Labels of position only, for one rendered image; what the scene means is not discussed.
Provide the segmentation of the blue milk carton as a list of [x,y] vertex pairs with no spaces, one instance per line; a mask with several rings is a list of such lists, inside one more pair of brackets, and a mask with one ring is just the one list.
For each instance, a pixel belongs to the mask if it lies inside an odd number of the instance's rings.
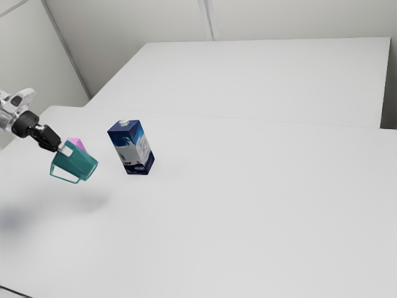
[[119,120],[107,133],[127,174],[149,174],[154,155],[139,120]]

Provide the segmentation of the teal faceted mug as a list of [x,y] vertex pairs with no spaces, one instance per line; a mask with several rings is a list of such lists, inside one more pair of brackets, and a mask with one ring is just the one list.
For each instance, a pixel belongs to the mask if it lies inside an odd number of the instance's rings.
[[97,168],[98,161],[70,141],[59,147],[51,162],[50,175],[77,184],[87,181]]

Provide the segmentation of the pink block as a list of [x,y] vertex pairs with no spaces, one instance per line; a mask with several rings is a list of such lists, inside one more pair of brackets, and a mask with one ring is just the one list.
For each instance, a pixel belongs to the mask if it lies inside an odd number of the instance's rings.
[[82,141],[80,138],[72,138],[68,137],[66,139],[67,141],[71,142],[72,144],[76,145],[79,149],[81,149],[83,152],[87,152],[85,146],[83,145]]

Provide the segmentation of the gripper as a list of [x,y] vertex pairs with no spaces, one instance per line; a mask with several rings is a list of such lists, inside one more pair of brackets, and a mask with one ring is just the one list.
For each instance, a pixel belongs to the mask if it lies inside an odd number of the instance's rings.
[[32,137],[42,149],[71,156],[73,150],[67,147],[48,125],[39,125],[39,120],[38,115],[25,111],[15,120],[11,131],[20,138]]

